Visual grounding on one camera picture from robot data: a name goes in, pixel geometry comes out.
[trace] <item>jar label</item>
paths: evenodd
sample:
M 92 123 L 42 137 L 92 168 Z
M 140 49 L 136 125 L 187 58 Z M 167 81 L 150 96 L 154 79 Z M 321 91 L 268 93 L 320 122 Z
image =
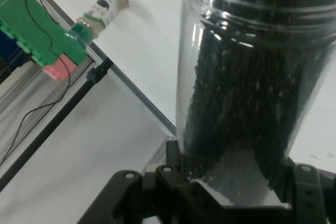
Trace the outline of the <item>jar label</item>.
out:
M 117 0 L 98 0 L 84 16 L 100 22 L 105 29 L 119 12 Z

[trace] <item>pink lego brick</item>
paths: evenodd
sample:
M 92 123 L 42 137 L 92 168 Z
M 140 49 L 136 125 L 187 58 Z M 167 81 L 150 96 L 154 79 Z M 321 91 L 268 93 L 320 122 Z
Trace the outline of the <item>pink lego brick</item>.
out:
M 60 56 L 60 59 L 62 59 L 67 65 L 70 73 L 72 73 L 76 69 L 77 65 L 74 64 L 73 61 L 71 61 L 65 54 L 62 54 Z M 60 59 L 57 59 L 55 63 L 50 66 L 45 66 L 43 69 L 45 73 L 58 81 L 68 78 L 68 71 Z

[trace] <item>clear plastic container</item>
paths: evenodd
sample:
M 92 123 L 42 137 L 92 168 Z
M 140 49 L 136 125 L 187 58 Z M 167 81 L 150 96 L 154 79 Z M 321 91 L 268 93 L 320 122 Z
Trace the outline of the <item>clear plastic container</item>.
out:
M 77 19 L 71 30 L 67 31 L 66 36 L 77 46 L 86 49 L 128 6 L 128 0 L 97 0 L 87 12 Z
M 182 169 L 263 203 L 334 57 L 336 0 L 184 0 L 176 105 Z

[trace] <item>green lego baseplate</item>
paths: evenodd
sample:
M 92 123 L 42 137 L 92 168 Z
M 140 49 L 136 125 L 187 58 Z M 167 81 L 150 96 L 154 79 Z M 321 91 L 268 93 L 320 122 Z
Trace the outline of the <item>green lego baseplate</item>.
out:
M 30 17 L 26 0 L 0 0 L 0 29 L 42 67 L 52 65 L 58 59 L 49 51 L 50 40 Z M 52 51 L 60 56 L 66 54 L 75 64 L 79 65 L 88 55 L 85 50 L 74 47 L 65 30 L 54 23 L 48 13 L 36 0 L 27 0 L 28 8 L 36 22 L 51 36 Z

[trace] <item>black cable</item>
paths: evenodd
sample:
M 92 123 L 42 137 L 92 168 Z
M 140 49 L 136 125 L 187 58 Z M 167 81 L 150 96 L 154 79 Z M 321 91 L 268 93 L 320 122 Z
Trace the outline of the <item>black cable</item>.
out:
M 44 6 L 42 0 L 40 0 L 40 2 L 41 2 L 41 4 L 42 4 L 43 8 L 45 9 L 45 11 L 47 12 L 47 14 L 49 15 L 49 17 L 53 20 L 53 22 L 56 23 L 56 24 L 58 24 L 58 23 L 52 18 L 52 16 L 49 14 L 49 12 L 48 12 L 48 10 L 46 9 L 46 7 Z M 46 104 L 46 105 L 43 105 L 43 106 L 39 106 L 39 107 L 37 107 L 37 108 L 35 108 L 35 109 L 29 111 L 28 113 L 26 113 L 26 114 L 24 115 L 24 117 L 22 118 L 22 120 L 21 120 L 21 122 L 20 122 L 19 128 L 17 129 L 16 134 L 15 134 L 13 140 L 12 140 L 12 143 L 11 143 L 10 147 L 9 147 L 8 151 L 6 152 L 6 154 L 4 155 L 4 157 L 3 157 L 3 159 L 2 159 L 2 161 L 1 161 L 1 163 L 0 163 L 0 167 L 1 167 L 2 164 L 8 159 L 8 157 L 9 157 L 8 154 L 11 152 L 12 148 L 14 147 L 14 144 L 15 144 L 15 142 L 16 142 L 17 136 L 18 136 L 18 134 L 19 134 L 19 132 L 20 132 L 20 129 L 21 129 L 22 124 L 23 124 L 24 120 L 26 119 L 26 117 L 27 117 L 28 115 L 30 115 L 31 113 L 33 113 L 34 111 L 43 109 L 43 108 L 48 107 L 48 106 L 54 106 L 55 104 L 61 102 L 61 101 L 63 100 L 65 94 L 67 93 L 67 91 L 68 91 L 68 89 L 69 89 L 69 87 L 70 87 L 70 84 L 71 84 L 70 71 L 69 71 L 68 66 L 65 64 L 65 62 L 64 62 L 64 61 L 63 61 L 63 60 L 62 60 L 62 59 L 61 59 L 55 52 L 52 51 L 53 40 L 52 40 L 50 34 L 49 34 L 48 32 L 46 32 L 46 31 L 41 27 L 41 25 L 35 20 L 35 18 L 32 16 L 32 14 L 31 14 L 31 12 L 30 12 L 30 10 L 29 10 L 29 7 L 28 7 L 28 0 L 25 0 L 25 6 L 26 6 L 27 12 L 28 12 L 30 18 L 32 19 L 32 21 L 33 21 L 33 22 L 35 23 L 35 25 L 36 25 L 42 32 L 44 32 L 44 33 L 47 35 L 47 37 L 49 38 L 49 40 L 50 40 L 49 51 L 50 51 L 53 55 L 55 55 L 55 56 L 56 56 L 56 57 L 57 57 L 57 58 L 64 64 L 64 66 L 66 67 L 67 72 L 68 72 L 68 85 L 67 85 L 67 87 L 66 87 L 64 93 L 61 95 L 61 97 L 60 97 L 56 102 L 52 102 L 52 103 L 49 103 L 49 104 Z
M 59 25 L 59 23 L 52 17 L 52 15 L 48 12 L 46 6 L 44 5 L 43 1 L 40 0 L 41 5 L 43 6 L 44 10 L 46 10 L 47 14 L 49 15 L 50 19 L 52 20 L 52 22 L 54 22 L 55 24 Z

